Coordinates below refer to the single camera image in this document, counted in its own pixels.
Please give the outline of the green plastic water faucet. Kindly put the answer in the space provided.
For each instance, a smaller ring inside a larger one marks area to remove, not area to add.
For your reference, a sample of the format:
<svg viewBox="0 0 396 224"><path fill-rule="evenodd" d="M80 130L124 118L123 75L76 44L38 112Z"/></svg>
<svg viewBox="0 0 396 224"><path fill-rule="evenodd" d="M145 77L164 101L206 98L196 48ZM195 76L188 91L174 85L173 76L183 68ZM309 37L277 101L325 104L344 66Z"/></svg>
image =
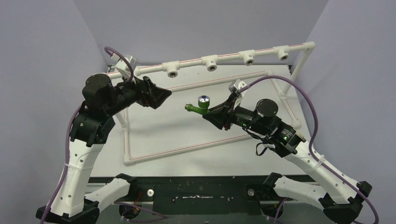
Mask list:
<svg viewBox="0 0 396 224"><path fill-rule="evenodd" d="M185 110L188 112L195 112L201 115L205 115L210 112L210 97L207 95L201 95L198 97L198 106L192 104L186 104Z"/></svg>

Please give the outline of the white PVC pipe frame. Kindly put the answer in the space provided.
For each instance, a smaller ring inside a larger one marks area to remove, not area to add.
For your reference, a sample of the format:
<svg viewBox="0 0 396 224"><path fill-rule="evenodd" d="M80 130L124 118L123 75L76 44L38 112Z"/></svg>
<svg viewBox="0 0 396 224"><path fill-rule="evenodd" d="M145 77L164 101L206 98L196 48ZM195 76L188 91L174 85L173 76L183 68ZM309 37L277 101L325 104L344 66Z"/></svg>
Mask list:
<svg viewBox="0 0 396 224"><path fill-rule="evenodd" d="M304 56L301 60L297 63L296 68L293 70L290 80L294 81L298 77L302 67L304 66L305 62L309 58L310 54L314 51L316 47L315 42L305 42L302 44L297 45L283 45L283 46L276 46L269 49L260 49L260 50L245 50L240 51L238 53L231 53L225 55L209 55L203 56L197 59L185 60L185 61L171 61L171 62L164 62L158 65L151 65L146 67L137 67L134 70L134 74L131 77L141 76L143 74L150 74L155 72L165 72L167 73L168 77L175 78L178 74L178 70L183 68L189 68L194 66L205 66L208 72L214 72L217 69L217 66L221 62L231 61L231 60L241 60L243 61L245 66L251 66L255 62L255 58L259 56L266 56L266 55L276 55L279 60L285 61L289 58L289 53L293 51L302 51L304 52ZM127 64L128 61L124 58L124 56L119 53L118 51L114 50L111 47L105 47L104 51L111 57L113 54L116 54L121 59L123 59ZM107 74L111 79L116 78L123 78L122 75L118 71L109 72ZM125 109L120 113L116 114L116 118L121 124L122 133L123 133L123 156L122 161L125 166L132 166L134 164L143 163L147 161L153 161L155 159L166 158L174 155L189 153L198 151L201 149L207 149L210 147L217 147L229 143L234 143L238 141L243 141L248 139L248 135L232 137L228 139L222 139L212 142L207 142L203 144L193 145L190 147L184 147L179 149L173 149L170 151L160 152L157 154L150 154L141 157L133 157L132 150L130 146L130 130L129 130L129 121L128 121L128 110Z"/></svg>

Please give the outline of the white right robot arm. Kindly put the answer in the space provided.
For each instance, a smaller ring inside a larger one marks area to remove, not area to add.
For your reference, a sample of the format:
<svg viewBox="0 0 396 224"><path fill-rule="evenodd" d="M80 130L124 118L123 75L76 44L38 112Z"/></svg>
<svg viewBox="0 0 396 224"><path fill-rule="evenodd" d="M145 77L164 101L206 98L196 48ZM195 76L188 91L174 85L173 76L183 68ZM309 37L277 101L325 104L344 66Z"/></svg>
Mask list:
<svg viewBox="0 0 396 224"><path fill-rule="evenodd" d="M231 94L222 104L209 106L209 97L198 98L205 110L203 118L218 129L240 126L265 150L295 164L309 175L315 185L294 181L271 173L263 183L262 192L268 199L277 196L291 198L319 208L333 222L351 224L359 215L372 186L365 181L347 178L325 161L324 156L309 149L302 134L284 123L278 116L278 105L271 99L261 99L253 111L237 105L237 95Z"/></svg>

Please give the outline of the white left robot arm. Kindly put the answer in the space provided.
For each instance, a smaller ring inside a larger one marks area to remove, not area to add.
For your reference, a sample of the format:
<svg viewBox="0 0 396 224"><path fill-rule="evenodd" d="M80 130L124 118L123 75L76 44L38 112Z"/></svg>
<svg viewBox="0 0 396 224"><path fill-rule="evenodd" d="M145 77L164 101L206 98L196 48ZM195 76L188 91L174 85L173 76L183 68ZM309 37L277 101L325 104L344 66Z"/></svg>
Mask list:
<svg viewBox="0 0 396 224"><path fill-rule="evenodd" d="M137 180L126 174L116 175L90 194L86 187L115 126L114 116L134 103L156 109L172 92L156 86L146 76L113 85L107 74L99 73L87 78L82 94L84 101L68 123L60 180L47 205L36 212L41 223L94 224L100 213L117 200L139 200Z"/></svg>

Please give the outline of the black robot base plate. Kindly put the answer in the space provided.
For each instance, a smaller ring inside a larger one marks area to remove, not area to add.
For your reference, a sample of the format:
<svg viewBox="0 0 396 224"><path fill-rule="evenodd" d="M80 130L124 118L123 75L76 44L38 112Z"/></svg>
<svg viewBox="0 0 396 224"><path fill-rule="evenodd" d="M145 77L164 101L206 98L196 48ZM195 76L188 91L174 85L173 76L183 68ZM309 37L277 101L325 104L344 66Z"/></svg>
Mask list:
<svg viewBox="0 0 396 224"><path fill-rule="evenodd" d="M164 215L259 215L261 205L273 211L281 198L263 182L266 175L138 177L138 205Z"/></svg>

